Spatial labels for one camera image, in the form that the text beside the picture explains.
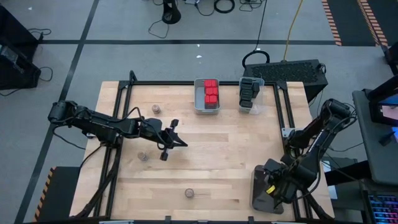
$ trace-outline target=black metal frame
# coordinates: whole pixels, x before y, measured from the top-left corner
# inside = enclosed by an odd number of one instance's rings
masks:
[[[129,102],[131,99],[131,93],[132,93],[132,86],[133,85],[193,85],[193,81],[138,81],[135,74],[131,71],[130,72],[130,80],[129,81],[120,81],[118,85],[118,92],[116,94],[116,101],[114,104],[114,111],[113,111],[113,116],[117,117],[119,113],[119,108],[120,108],[120,103],[121,103],[121,97],[122,97],[122,92],[125,88],[127,88],[127,94],[126,94],[126,100],[124,102],[124,108],[123,108],[123,116],[125,116],[129,110]],[[239,85],[238,81],[220,81],[220,85]],[[282,113],[282,106],[280,103],[280,96],[279,96],[279,88],[282,89],[282,92],[284,94],[284,100],[285,100],[285,105],[286,105],[286,111],[287,111],[287,118],[289,120],[289,126],[290,128],[294,128],[294,118],[293,118],[293,112],[292,108],[290,105],[290,99],[289,99],[289,94],[287,92],[287,88],[281,88],[279,85],[276,83],[265,83],[265,86],[271,86],[274,89],[274,95],[275,95],[275,104],[277,108],[277,114],[278,114],[278,120],[279,120],[279,126],[280,126],[280,135],[283,139],[283,134],[282,134],[282,128],[285,128],[285,123],[284,123],[284,117]],[[121,139],[121,144],[118,148],[116,148],[116,155],[114,159],[114,163],[117,163],[117,167],[119,167],[120,163],[120,155],[121,155],[121,150],[123,147],[123,139]],[[104,163],[103,163],[103,168],[101,171],[101,178],[99,181],[99,184],[101,185],[108,173],[108,167],[109,167],[109,160],[111,157],[111,152],[112,148],[107,147],[105,156],[104,156]],[[299,150],[296,150],[294,152],[296,156],[299,155]],[[116,170],[116,175],[114,176],[113,180],[111,181],[111,186],[109,188],[109,195],[108,195],[108,201],[106,204],[106,212],[105,212],[105,217],[110,218],[111,217],[111,212],[112,212],[112,207],[113,207],[113,198],[116,190],[116,181],[118,179],[118,169]],[[312,216],[312,210],[307,202],[307,200],[304,198],[304,205],[305,205],[305,213],[306,213],[306,218],[302,218],[300,216],[300,209],[299,209],[299,204],[298,201],[294,201],[292,203],[293,206],[293,211],[294,211],[294,217],[296,222],[302,222],[306,221],[307,223],[313,223],[313,222],[319,222],[320,220],[314,220]],[[100,209],[101,209],[101,202],[102,202],[102,197],[99,199],[97,202],[95,209],[94,209],[94,217],[98,217],[100,215]],[[135,220],[134,223],[171,223],[171,217],[170,216],[165,216],[165,220]],[[192,221],[173,221],[173,223],[192,223]],[[225,221],[225,222],[211,222],[208,221],[206,223],[235,223],[235,224],[240,224],[240,223],[247,223],[247,222],[236,222],[236,221]],[[271,223],[271,222],[255,222],[253,217],[248,217],[248,223]]]

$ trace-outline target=black equipment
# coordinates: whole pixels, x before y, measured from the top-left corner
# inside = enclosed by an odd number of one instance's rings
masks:
[[[383,106],[398,106],[398,76],[378,86],[374,90],[363,90],[369,100],[369,109],[373,122],[398,126],[398,120],[385,117],[382,112]]]
[[[246,59],[250,55],[245,56],[242,61],[244,77],[262,78],[265,82],[303,82],[308,102],[328,85],[324,66],[318,60],[269,63],[269,55],[266,55],[266,63],[246,65]]]
[[[166,24],[176,24],[181,19],[181,12],[177,8],[178,0],[163,0],[162,21]]]
[[[32,63],[37,40],[0,5],[0,90],[33,88],[41,71]]]
[[[306,153],[297,158],[285,154],[278,163],[269,159],[264,166],[258,165],[253,172],[252,207],[256,210],[271,213],[282,213],[281,203],[292,203],[306,198],[309,205],[321,219],[331,219],[317,204],[311,193],[315,187],[308,188],[320,175],[320,159],[330,146],[338,132],[351,125],[352,116],[349,107],[337,100],[329,99],[322,105],[320,115],[305,129],[292,129],[284,139],[285,152],[294,149],[306,149],[310,140],[316,136]],[[296,198],[297,191],[303,196]]]
[[[365,200],[373,223],[398,223],[398,195],[397,193],[368,194],[364,191]]]
[[[163,161],[167,160],[169,149],[188,146],[174,132],[178,125],[177,119],[172,121],[169,128],[162,130],[162,121],[159,119],[145,119],[143,116],[118,119],[89,110],[85,106],[78,106],[73,101],[54,103],[48,119],[57,126],[77,127],[82,130],[84,135],[94,134],[101,143],[111,147],[116,147],[119,144],[121,136],[154,141],[158,144],[158,148],[163,151],[160,156]]]

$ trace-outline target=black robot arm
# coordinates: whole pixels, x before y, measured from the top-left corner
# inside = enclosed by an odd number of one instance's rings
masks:
[[[133,139],[144,138],[156,142],[163,150],[160,159],[167,160],[167,150],[179,146],[188,146],[174,132],[178,120],[174,119],[169,128],[162,130],[162,121],[155,118],[114,118],[102,113],[78,106],[73,101],[59,101],[53,104],[49,121],[57,126],[69,126],[81,129],[84,135],[94,134],[100,142],[115,147],[120,136]]]
[[[294,200],[306,197],[320,218],[330,218],[311,196],[318,182],[311,191],[308,191],[308,188],[317,179],[320,172],[320,160],[331,142],[338,132],[352,123],[350,120],[353,118],[347,105],[333,99],[326,100],[317,118],[305,129],[291,131],[284,139],[287,152],[294,149],[304,150],[310,145],[311,139],[314,139],[305,154],[297,158],[285,154],[282,156],[282,163],[269,159],[264,166],[261,166],[263,172],[258,172],[256,168],[254,179],[259,180],[264,175],[262,189],[273,198],[274,212],[277,210],[280,212],[282,202],[292,203]],[[298,190],[303,193],[303,196],[299,198],[296,197]],[[264,200],[262,194],[256,193],[252,200],[253,206],[257,207],[255,209],[267,210],[265,204],[261,203],[261,200]]]

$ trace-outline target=plastic container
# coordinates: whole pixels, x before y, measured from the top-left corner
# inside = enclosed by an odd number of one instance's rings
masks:
[[[220,110],[220,91],[218,92],[218,102],[215,109],[205,108],[205,80],[216,80],[217,86],[220,89],[220,83],[216,78],[198,78],[194,81],[194,107],[197,114],[218,114]]]
[[[265,81],[262,78],[241,77],[239,79],[239,90],[241,89],[241,83],[242,83],[243,78],[250,78],[253,80],[253,82],[258,82],[260,84],[260,92],[258,93],[257,97],[251,99],[251,102],[253,103],[252,108],[244,108],[244,107],[241,107],[241,105],[239,105],[239,112],[248,113],[248,114],[262,113],[266,109],[266,106],[264,105],[264,100],[263,100],[263,91],[264,91],[263,86],[265,84]]]

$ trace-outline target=wooden tabletop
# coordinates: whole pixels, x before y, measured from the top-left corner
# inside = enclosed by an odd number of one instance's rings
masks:
[[[103,82],[96,111],[112,115],[117,87],[118,82]],[[239,113],[238,87],[220,86],[220,113],[207,116],[195,114],[193,86],[133,86],[130,108],[138,106],[146,118],[161,119],[163,129],[171,120],[179,119],[175,131],[188,147],[170,150],[169,159],[161,161],[156,143],[124,139],[111,218],[164,220],[171,215],[172,220],[245,221],[253,216],[256,221],[293,221],[292,205],[283,204],[282,215],[250,207],[254,167],[268,159],[279,161],[283,155],[274,91],[269,86],[264,88],[267,109],[259,115]],[[288,88],[295,125],[304,128],[312,118],[303,84],[288,83]],[[279,95],[284,102],[282,92]],[[160,106],[161,114],[152,112],[153,104]],[[289,127],[285,109],[284,118]],[[97,140],[89,140],[85,156],[98,145]],[[104,152],[105,148],[98,151],[83,166],[70,215],[77,214],[98,188]],[[149,160],[140,161],[139,152],[146,153]],[[186,198],[186,189],[193,189],[195,196]],[[313,196],[334,217],[323,172]],[[108,191],[103,197],[102,215]],[[303,203],[299,205],[305,217]]]

